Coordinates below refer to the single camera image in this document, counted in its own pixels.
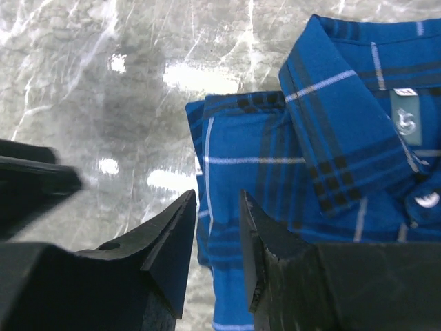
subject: white button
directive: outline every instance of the white button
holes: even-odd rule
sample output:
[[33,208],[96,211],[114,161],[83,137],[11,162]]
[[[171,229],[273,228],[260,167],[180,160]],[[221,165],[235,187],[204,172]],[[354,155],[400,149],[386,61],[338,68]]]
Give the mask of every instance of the white button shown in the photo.
[[415,198],[415,201],[421,207],[432,208],[440,202],[440,195],[437,192],[434,192],[422,198]]

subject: plaid fabric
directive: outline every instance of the plaid fabric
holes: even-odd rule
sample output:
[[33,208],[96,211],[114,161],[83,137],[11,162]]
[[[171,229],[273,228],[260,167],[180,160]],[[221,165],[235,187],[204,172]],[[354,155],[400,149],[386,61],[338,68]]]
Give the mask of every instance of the plaid fabric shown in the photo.
[[[208,96],[186,106],[203,171],[198,257],[213,274],[218,331],[253,330],[241,189],[309,242],[441,239],[441,203],[429,206],[441,194],[441,20],[313,16],[279,79],[282,92]],[[422,146],[398,134],[393,88],[418,91]]]

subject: marble surface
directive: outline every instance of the marble surface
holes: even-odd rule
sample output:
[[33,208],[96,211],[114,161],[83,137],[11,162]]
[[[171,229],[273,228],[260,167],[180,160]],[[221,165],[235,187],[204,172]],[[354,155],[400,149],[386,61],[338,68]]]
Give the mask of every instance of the marble surface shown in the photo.
[[[56,148],[86,183],[14,240],[95,248],[194,188],[184,105],[279,89],[313,13],[409,21],[441,17],[441,3],[0,0],[0,137]],[[177,330],[210,330],[211,284],[194,254]]]

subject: logo on label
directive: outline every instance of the logo on label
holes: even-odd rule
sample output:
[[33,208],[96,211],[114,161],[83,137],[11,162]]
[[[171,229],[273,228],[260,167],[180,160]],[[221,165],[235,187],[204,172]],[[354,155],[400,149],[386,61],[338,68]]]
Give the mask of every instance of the logo on label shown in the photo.
[[397,122],[397,129],[402,136],[409,136],[416,130],[416,124],[412,121],[413,114],[405,112],[404,109],[398,108],[397,114],[400,117]]

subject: shirt label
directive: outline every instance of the shirt label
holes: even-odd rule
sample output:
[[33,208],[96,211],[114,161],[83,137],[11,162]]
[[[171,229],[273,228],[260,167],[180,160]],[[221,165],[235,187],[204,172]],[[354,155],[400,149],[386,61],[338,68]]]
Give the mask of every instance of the shirt label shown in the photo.
[[418,95],[412,88],[394,88],[393,90],[400,97],[412,97]]
[[394,89],[390,95],[392,121],[401,137],[410,146],[421,146],[422,127],[418,94],[411,88],[401,88]]

